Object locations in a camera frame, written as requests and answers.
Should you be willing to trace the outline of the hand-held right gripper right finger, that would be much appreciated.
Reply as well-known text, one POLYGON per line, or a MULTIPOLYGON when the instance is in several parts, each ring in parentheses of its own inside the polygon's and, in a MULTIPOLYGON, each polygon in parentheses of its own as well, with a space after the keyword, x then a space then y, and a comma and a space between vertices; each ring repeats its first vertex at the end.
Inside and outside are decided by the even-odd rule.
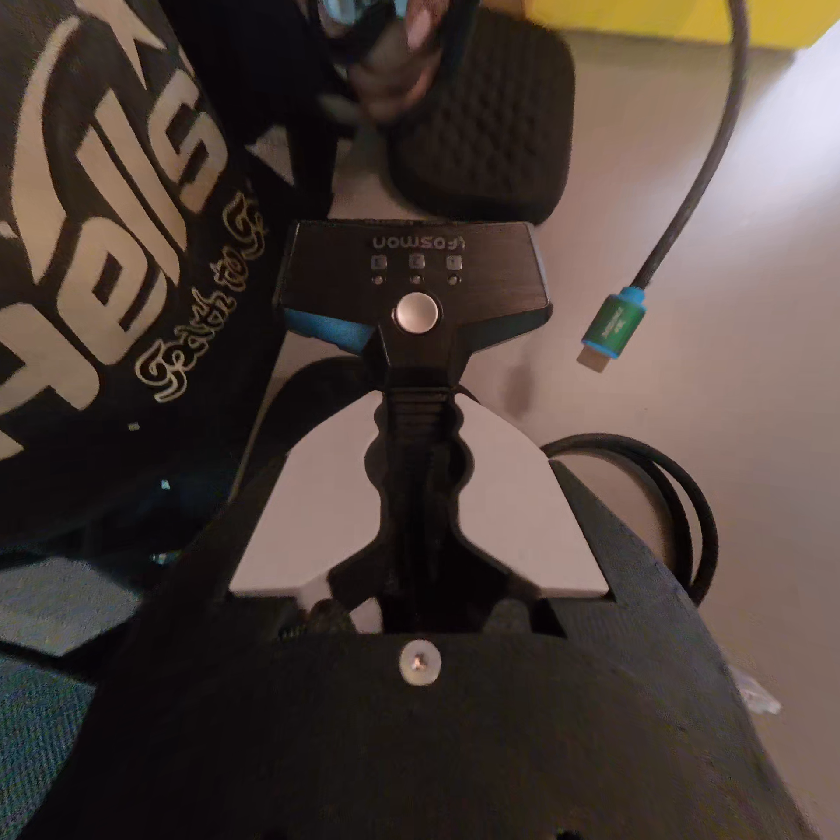
POLYGON ((462 597, 600 599, 608 582, 549 460, 463 393, 448 395, 427 481, 428 569, 462 597))

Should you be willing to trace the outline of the black hdmi cable green plug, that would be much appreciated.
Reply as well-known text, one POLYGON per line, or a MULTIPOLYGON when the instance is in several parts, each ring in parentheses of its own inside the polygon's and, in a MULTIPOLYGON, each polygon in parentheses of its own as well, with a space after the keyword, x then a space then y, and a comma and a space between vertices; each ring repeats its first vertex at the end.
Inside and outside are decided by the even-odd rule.
POLYGON ((731 68, 721 119, 698 174, 664 233, 653 247, 633 281, 608 296, 581 340, 578 364, 601 373, 619 359, 647 313, 646 292, 666 256, 682 234, 705 195, 728 149, 737 126, 747 87, 750 24, 744 1, 727 1, 730 20, 731 68))

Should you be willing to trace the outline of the black round mat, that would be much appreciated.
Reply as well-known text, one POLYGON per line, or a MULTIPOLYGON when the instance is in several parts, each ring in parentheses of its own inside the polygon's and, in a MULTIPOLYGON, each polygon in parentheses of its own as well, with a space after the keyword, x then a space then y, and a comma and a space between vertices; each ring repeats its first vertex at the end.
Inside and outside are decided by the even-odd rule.
POLYGON ((479 7, 452 69, 388 129, 395 191, 430 216, 541 225, 571 164, 575 68, 554 32, 479 7))

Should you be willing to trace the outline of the large yellow plastic bin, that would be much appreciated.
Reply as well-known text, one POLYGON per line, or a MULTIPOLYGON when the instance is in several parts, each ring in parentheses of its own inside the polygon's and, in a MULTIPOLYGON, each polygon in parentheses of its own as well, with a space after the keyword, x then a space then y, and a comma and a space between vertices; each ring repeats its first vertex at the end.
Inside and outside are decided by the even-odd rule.
MULTIPOLYGON (((747 1, 751 47, 814 45, 839 18, 838 1, 747 1)), ((525 1, 526 18, 556 30, 724 45, 731 39, 725 1, 525 1)))

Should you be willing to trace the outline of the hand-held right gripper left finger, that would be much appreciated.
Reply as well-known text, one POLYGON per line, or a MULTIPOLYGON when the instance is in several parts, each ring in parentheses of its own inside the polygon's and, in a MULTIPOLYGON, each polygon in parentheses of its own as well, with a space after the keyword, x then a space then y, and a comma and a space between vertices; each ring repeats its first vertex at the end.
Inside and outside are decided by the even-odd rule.
POLYGON ((371 599, 392 570, 383 392, 296 443, 229 584, 243 597, 371 599))

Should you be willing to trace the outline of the black hdmi switch box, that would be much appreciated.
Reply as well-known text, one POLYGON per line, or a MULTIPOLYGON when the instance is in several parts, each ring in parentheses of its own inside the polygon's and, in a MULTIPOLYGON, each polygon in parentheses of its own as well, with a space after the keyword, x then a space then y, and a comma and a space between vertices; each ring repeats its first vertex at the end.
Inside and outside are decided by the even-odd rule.
POLYGON ((275 303, 290 331, 363 356, 386 392, 453 390, 473 354, 553 312, 528 222, 302 221, 275 303))

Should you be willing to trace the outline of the person's left hand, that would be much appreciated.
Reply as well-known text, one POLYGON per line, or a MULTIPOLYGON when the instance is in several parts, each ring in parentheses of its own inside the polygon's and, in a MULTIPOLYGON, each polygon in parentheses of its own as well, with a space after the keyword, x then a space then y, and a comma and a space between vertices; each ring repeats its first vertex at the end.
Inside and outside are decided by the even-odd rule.
POLYGON ((403 18, 391 21, 359 63, 348 69, 364 116, 385 126, 425 98, 441 61, 438 30, 449 1, 409 1, 403 18))

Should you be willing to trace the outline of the clear plastic scrap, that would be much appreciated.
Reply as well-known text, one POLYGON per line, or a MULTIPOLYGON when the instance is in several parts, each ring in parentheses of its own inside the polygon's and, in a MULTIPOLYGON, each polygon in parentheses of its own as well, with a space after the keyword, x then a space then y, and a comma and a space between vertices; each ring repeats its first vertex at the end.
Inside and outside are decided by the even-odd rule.
POLYGON ((781 703, 755 678, 735 667, 730 667, 730 672, 744 706, 752 714, 778 716, 781 713, 781 703))

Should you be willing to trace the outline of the black printed shirt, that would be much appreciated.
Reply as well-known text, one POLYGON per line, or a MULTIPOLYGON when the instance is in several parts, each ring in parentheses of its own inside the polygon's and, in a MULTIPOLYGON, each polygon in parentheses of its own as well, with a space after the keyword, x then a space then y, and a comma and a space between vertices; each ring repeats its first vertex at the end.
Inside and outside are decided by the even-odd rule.
POLYGON ((2 2, 2 550, 245 446, 290 229, 246 150, 314 81, 294 2, 2 2))

